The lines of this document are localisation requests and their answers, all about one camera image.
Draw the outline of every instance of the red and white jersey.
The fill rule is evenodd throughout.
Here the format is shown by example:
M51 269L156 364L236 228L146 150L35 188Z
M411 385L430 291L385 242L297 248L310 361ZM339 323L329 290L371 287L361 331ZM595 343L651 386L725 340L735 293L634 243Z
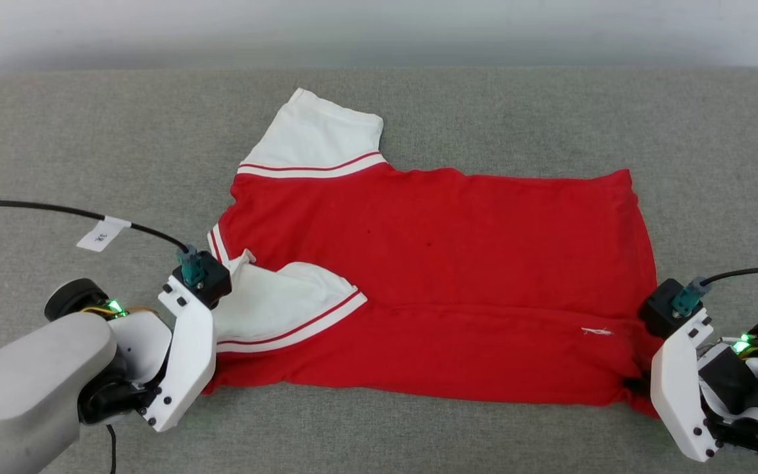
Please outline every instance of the red and white jersey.
M637 318L656 279L628 171L398 171L381 133L380 117L297 90L241 162L208 236L234 272L209 389L290 381L651 412L622 383L661 345Z

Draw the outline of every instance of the cable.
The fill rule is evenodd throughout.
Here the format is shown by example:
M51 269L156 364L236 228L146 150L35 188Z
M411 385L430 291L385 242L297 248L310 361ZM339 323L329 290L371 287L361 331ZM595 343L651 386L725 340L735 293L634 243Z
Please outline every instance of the cable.
M728 278L728 277L739 277L741 275L752 275L754 273L758 273L758 267L745 268L744 270L734 270L733 272L727 272L727 273L719 273L718 275L713 275L701 280L701 286L705 287L709 283L716 282L719 280L724 280L725 278Z
M107 425L107 431L111 434L111 474L115 474L115 431L113 425Z
M96 219L96 220L105 219L105 216L99 213L85 211L83 209L78 209L76 207L57 206L55 204L44 204L43 202L10 201L7 199L0 199L0 207L21 207L24 209L39 209L42 211L54 211L56 213L73 214L76 216L81 216L84 218L90 218L90 219ZM130 223L130 228L133 228L140 232L144 232L146 234L153 235L154 237L159 237L160 239L163 239L166 242L171 242L172 244L177 246L178 249L181 249L181 251L183 251L184 253L189 253L189 248L186 247L186 245L184 245L183 242L175 239L171 235L163 234L157 229L145 227L144 225L136 224L136 223Z

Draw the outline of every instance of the white background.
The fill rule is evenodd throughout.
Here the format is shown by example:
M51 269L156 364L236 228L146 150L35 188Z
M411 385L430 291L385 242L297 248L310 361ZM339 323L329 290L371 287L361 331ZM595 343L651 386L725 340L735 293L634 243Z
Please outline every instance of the white background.
M0 0L0 74L550 64L758 66L758 0Z

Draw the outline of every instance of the white label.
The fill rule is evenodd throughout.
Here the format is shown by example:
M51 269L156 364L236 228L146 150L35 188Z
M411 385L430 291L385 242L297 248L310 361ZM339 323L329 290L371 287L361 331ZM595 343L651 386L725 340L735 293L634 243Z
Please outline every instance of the white label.
M78 247L88 251L103 251L121 232L121 229L126 227L130 227L130 223L126 220L105 216L105 220L99 220L99 224L96 224L89 234L84 235L84 239L78 242Z

